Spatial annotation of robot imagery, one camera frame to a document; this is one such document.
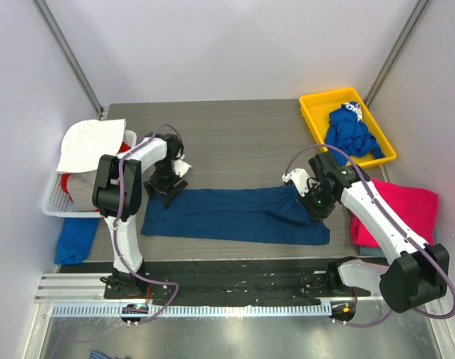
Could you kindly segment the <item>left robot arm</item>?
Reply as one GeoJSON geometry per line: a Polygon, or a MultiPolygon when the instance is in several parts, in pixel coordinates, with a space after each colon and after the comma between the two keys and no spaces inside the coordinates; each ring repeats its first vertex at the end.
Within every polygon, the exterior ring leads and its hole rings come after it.
{"type": "Polygon", "coordinates": [[[107,299],[140,298],[151,284],[138,246],[136,216],[143,191],[149,197],[161,195],[167,209],[186,188],[183,177],[191,166],[183,156],[180,135],[152,132],[131,150],[100,158],[92,202],[108,226],[114,250],[112,274],[100,278],[107,299]]]}

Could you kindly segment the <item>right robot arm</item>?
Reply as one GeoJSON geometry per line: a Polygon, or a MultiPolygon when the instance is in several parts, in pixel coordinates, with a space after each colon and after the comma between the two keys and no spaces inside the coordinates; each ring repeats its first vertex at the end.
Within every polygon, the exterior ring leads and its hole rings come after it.
{"type": "Polygon", "coordinates": [[[299,202],[314,221],[329,217],[337,203],[346,207],[374,237],[388,263],[381,266],[355,257],[333,262],[328,267],[327,289],[334,295],[352,287],[380,294],[396,313],[418,310],[450,293],[451,311],[436,318],[452,317],[455,287],[448,277],[447,249],[430,245],[418,235],[387,204],[364,171],[353,160],[340,165],[335,151],[330,146],[310,159],[312,175],[301,168],[286,168],[282,180],[295,186],[299,202]]]}

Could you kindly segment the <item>dark blue mickey t shirt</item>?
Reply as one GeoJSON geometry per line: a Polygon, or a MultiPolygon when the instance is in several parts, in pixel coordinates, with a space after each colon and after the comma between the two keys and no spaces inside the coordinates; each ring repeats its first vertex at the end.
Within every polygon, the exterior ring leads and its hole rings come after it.
{"type": "Polygon", "coordinates": [[[164,207],[148,200],[141,234],[285,245],[327,245],[330,230],[312,221],[294,187],[185,189],[164,207]]]}

